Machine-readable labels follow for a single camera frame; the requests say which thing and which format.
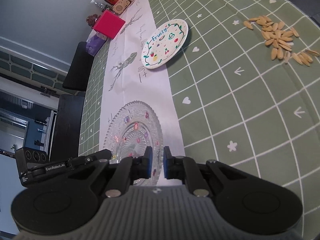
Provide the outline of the small clear glass plate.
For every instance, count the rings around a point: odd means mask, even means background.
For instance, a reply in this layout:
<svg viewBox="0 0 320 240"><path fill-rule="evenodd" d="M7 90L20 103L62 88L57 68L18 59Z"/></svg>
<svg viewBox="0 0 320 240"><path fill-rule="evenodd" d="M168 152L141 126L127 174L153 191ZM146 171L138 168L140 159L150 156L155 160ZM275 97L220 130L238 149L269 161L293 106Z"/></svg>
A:
<svg viewBox="0 0 320 240"><path fill-rule="evenodd" d="M163 161L163 134L154 110L142 101L122 107L111 121L103 149L111 151L110 163L117 164L125 157L137 158L152 147L152 169L149 179L135 180L137 186L155 186Z"/></svg>

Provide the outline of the near left black chair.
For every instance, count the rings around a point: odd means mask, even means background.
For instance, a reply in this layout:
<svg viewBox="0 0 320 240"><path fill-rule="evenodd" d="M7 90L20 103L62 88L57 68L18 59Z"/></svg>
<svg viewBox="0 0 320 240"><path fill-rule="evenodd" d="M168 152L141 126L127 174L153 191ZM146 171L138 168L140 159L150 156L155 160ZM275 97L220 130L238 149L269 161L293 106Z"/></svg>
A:
<svg viewBox="0 0 320 240"><path fill-rule="evenodd" d="M84 101L83 96L67 94L60 96L50 161L60 161L78 156Z"/></svg>

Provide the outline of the black chair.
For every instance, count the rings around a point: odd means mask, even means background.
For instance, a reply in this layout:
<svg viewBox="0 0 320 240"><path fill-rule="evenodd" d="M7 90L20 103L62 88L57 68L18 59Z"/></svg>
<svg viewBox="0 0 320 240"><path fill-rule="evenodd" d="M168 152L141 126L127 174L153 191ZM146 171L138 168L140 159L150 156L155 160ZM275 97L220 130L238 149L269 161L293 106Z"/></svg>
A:
<svg viewBox="0 0 320 240"><path fill-rule="evenodd" d="M83 96L67 94L60 96L50 161L60 161L78 156L84 101Z"/></svg>
<svg viewBox="0 0 320 240"><path fill-rule="evenodd" d="M71 66L62 84L64 89L85 92L94 57L86 51L86 42L79 42Z"/></svg>

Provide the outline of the white drawer cabinet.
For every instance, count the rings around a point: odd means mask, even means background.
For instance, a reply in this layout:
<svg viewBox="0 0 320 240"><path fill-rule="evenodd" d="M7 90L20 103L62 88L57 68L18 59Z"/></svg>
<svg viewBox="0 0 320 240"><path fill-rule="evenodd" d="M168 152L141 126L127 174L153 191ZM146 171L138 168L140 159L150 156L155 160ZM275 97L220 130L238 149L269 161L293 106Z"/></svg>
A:
<svg viewBox="0 0 320 240"><path fill-rule="evenodd" d="M57 110L57 98L49 98L39 90L1 77L1 109L16 118L27 121L24 146L40 149L35 141L44 143L47 131L46 120Z"/></svg>

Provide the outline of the white deer table runner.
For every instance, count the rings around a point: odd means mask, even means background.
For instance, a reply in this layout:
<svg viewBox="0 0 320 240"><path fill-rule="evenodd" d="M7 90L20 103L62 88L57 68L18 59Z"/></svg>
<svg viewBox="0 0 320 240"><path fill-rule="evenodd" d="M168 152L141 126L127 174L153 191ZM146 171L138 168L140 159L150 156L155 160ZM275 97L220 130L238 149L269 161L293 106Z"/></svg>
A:
<svg viewBox="0 0 320 240"><path fill-rule="evenodd" d="M163 148L184 155L182 134L165 65L150 70L143 66L144 44L157 29L149 0L135 0L122 14L125 25L110 42L100 109L99 148L102 150L109 125L127 103L142 101L156 113L163 134ZM176 186L177 179L164 177L163 162L157 186Z"/></svg>

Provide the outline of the far left black chair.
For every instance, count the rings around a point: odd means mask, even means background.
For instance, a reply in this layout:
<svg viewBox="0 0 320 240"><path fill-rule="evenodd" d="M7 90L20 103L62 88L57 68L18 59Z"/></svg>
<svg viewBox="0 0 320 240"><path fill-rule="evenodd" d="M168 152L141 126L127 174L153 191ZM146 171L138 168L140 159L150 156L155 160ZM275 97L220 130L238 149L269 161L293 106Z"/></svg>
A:
<svg viewBox="0 0 320 240"><path fill-rule="evenodd" d="M85 92L94 57L86 51L86 42L79 42L71 66L62 84L64 89Z"/></svg>

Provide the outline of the green checked tablecloth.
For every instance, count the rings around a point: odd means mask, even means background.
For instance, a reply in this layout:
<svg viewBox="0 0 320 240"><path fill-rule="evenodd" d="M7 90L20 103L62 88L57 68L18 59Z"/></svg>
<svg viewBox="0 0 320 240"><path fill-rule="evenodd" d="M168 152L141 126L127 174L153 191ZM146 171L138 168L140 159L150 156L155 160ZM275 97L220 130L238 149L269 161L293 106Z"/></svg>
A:
<svg viewBox="0 0 320 240"><path fill-rule="evenodd" d="M262 15L294 27L293 51L319 51L319 27L287 0L149 0L156 27L185 20L187 39L166 66L184 155L216 159L295 192L319 208L319 58L310 67L271 60ZM97 54L82 116L79 153L100 150L107 41Z"/></svg>

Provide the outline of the white glass panel door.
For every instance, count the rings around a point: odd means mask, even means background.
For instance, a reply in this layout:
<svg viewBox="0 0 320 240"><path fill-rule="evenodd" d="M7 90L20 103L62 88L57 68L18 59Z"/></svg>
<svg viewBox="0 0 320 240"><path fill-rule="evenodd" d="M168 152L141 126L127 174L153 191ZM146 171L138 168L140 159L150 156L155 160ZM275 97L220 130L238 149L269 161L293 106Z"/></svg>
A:
<svg viewBox="0 0 320 240"><path fill-rule="evenodd" d="M67 70L55 63L60 61L1 36L1 77L55 97L76 95L77 91L63 88Z"/></svg>

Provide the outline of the white fruity printed plate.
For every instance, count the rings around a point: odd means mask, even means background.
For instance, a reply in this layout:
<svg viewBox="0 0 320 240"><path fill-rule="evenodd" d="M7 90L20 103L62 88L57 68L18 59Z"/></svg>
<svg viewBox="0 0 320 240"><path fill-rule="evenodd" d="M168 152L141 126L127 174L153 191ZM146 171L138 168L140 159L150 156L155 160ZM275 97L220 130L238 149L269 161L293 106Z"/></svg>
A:
<svg viewBox="0 0 320 240"><path fill-rule="evenodd" d="M147 69L156 69L172 59L184 45L189 27L185 20L173 19L163 23L147 39L141 62Z"/></svg>

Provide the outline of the purple tissue box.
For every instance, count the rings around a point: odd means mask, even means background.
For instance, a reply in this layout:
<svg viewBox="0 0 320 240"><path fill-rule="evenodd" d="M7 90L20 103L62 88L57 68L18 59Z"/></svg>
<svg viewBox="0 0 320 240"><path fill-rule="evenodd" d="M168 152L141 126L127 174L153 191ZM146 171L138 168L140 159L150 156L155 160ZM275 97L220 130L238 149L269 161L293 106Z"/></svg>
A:
<svg viewBox="0 0 320 240"><path fill-rule="evenodd" d="M86 52L91 56L95 56L106 40L107 36L92 30L86 41Z"/></svg>

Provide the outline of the pink square box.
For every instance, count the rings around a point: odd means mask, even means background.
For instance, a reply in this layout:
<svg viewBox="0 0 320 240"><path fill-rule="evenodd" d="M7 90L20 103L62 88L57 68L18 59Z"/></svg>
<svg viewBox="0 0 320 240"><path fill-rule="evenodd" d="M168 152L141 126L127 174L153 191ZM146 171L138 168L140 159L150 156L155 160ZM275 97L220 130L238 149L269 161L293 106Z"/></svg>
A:
<svg viewBox="0 0 320 240"><path fill-rule="evenodd" d="M110 11L104 11L93 25L93 29L110 39L114 39L122 29L124 24L125 21L116 14Z"/></svg>

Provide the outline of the brown round ornament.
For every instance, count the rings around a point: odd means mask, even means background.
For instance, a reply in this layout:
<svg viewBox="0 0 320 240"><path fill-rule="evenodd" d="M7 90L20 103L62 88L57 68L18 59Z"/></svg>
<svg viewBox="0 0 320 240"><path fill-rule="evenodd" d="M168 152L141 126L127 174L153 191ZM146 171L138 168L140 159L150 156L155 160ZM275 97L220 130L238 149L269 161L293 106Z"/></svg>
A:
<svg viewBox="0 0 320 240"><path fill-rule="evenodd" d="M99 20L100 16L97 15L97 14L93 14L93 15L89 15L87 18L86 18L86 22L87 24L93 28L93 26L95 25L95 23L97 22L97 20Z"/></svg>

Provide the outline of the beige perforated tin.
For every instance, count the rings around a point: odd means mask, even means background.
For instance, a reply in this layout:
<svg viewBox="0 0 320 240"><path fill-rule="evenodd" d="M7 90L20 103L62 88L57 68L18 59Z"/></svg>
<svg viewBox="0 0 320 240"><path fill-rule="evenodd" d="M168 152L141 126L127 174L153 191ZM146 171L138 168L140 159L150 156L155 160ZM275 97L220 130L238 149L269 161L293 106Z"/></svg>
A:
<svg viewBox="0 0 320 240"><path fill-rule="evenodd" d="M130 4L130 0L118 0L112 7L112 11L118 15L121 15Z"/></svg>

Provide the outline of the clear water bottle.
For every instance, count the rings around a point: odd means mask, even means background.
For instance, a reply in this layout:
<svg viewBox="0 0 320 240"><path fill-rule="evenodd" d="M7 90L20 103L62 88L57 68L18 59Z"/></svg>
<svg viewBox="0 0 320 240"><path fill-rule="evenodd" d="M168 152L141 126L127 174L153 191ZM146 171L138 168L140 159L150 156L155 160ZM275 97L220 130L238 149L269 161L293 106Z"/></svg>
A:
<svg viewBox="0 0 320 240"><path fill-rule="evenodd" d="M97 8L99 8L100 11L104 12L105 10L109 9L110 7L106 5L105 3L97 2L95 0L90 1L91 4L95 5Z"/></svg>

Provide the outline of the pile of melon seeds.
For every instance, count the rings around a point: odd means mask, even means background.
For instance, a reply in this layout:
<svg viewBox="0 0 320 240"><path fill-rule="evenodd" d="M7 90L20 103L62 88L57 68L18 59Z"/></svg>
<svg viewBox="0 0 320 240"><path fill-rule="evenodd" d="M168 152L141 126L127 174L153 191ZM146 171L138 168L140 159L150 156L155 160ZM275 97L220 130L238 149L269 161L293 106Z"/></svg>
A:
<svg viewBox="0 0 320 240"><path fill-rule="evenodd" d="M268 16L262 15L249 18L243 22L243 25L253 30L253 24L260 26L260 33L264 39L266 47L271 47L271 60L278 59L289 63L289 59L294 59L298 64L310 67L314 58L319 58L319 52L310 48L294 52L293 38L300 38L298 31L294 27L284 29L285 22L274 22Z"/></svg>

